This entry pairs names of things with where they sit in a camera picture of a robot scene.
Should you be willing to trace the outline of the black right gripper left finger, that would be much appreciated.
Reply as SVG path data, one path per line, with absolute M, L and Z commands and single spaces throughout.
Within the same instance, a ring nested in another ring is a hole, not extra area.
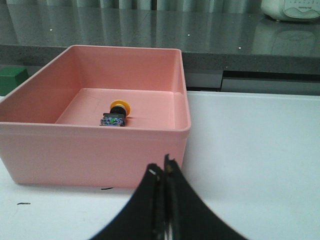
M 93 240 L 161 240 L 163 238 L 163 170 L 147 165 L 135 192 L 116 217 Z

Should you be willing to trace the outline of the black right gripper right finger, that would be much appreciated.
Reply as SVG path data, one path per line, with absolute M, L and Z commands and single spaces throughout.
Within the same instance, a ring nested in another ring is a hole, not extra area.
M 245 240 L 203 202 L 175 159 L 166 154 L 164 204 L 166 230 L 172 240 Z

